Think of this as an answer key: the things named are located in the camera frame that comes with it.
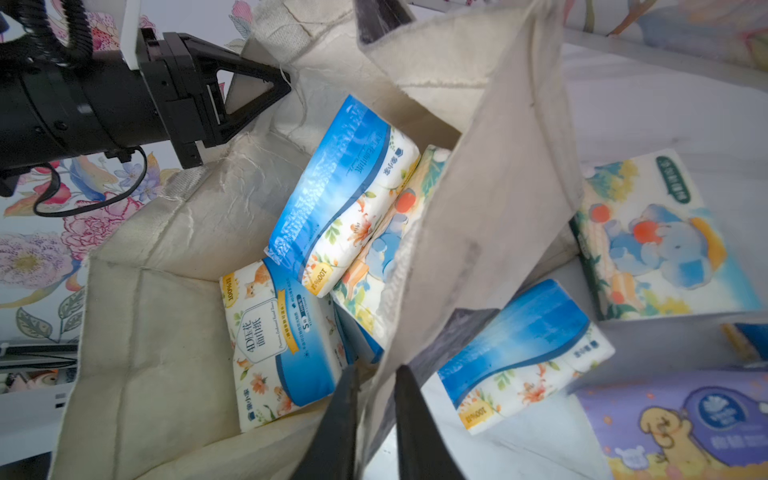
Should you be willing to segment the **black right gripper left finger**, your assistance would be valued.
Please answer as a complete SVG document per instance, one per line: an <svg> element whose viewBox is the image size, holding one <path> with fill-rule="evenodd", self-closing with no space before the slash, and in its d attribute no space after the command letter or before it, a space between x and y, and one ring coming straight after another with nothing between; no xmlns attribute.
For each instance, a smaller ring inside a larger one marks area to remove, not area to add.
<svg viewBox="0 0 768 480"><path fill-rule="evenodd" d="M358 392L357 368L348 366L306 452L306 479L354 478Z"/></svg>

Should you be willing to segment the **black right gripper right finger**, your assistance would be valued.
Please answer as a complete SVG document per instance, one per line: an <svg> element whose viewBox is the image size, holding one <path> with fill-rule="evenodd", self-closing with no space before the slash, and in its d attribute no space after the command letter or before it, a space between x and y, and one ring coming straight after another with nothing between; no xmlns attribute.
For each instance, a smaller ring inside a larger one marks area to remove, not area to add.
<svg viewBox="0 0 768 480"><path fill-rule="evenodd" d="M400 479L464 479L407 365L396 371L395 412Z"/></svg>

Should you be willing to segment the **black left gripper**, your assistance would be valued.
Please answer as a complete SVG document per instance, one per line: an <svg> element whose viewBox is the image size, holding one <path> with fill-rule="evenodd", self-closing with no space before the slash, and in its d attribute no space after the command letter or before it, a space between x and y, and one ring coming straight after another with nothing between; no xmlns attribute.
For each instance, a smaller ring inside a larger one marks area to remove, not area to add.
<svg viewBox="0 0 768 480"><path fill-rule="evenodd" d="M61 66L27 38L1 48L1 194L57 160L104 153L126 163L170 141L184 169L198 147L227 143L292 91L290 75L257 40L241 51L185 33L138 38L136 70L117 51Z"/></svg>

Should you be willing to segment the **orange blue tissue pack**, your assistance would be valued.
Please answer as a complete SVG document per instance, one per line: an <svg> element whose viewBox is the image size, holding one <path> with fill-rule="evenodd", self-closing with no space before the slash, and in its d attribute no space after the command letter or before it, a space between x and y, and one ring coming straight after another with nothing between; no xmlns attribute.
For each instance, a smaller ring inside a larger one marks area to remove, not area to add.
<svg viewBox="0 0 768 480"><path fill-rule="evenodd" d="M219 280L243 432L331 396L349 365L332 305L265 258Z"/></svg>

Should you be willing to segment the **blue white floral tissue pack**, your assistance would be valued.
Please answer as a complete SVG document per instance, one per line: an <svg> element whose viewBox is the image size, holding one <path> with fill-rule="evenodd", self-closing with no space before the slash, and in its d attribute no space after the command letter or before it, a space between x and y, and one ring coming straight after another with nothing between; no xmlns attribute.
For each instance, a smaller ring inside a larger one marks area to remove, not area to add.
<svg viewBox="0 0 768 480"><path fill-rule="evenodd" d="M477 435L614 354L560 283L548 279L513 298L438 375L462 425Z"/></svg>

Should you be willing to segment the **blue tissue pack edge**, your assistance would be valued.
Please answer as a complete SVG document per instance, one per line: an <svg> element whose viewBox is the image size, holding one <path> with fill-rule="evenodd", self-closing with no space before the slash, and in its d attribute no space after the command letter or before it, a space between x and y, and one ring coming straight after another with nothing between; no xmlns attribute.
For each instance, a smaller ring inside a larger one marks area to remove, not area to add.
<svg viewBox="0 0 768 480"><path fill-rule="evenodd" d="M410 138L348 96L289 197L266 254L310 293L327 295L419 159Z"/></svg>

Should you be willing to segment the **cream canvas tote bag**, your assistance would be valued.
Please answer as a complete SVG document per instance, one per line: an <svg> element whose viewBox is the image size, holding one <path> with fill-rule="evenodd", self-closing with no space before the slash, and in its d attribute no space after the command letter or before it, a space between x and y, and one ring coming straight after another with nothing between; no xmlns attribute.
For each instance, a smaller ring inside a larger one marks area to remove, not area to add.
<svg viewBox="0 0 768 480"><path fill-rule="evenodd" d="M563 10L500 1L418 20L400 1L256 5L246 52L263 48L293 90L221 160L176 174L90 255L78 378L50 477L291 473L324 410L240 431L216 283L268 254L296 280L331 287L338 253L375 231L360 187L331 205L342 163L319 156L349 96L419 147L450 151L384 290L393 337L353 433L370 460L395 422L399 366L424 382L526 281L575 256L565 227L583 190Z"/></svg>

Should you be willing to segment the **blue barcode tissue pack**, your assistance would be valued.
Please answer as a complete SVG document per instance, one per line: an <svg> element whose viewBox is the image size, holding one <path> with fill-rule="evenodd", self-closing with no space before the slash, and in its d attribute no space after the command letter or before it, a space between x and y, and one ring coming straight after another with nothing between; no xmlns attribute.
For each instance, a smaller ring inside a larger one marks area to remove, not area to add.
<svg viewBox="0 0 768 480"><path fill-rule="evenodd" d="M722 324L721 330L744 361L767 361L766 324L729 323Z"/></svg>

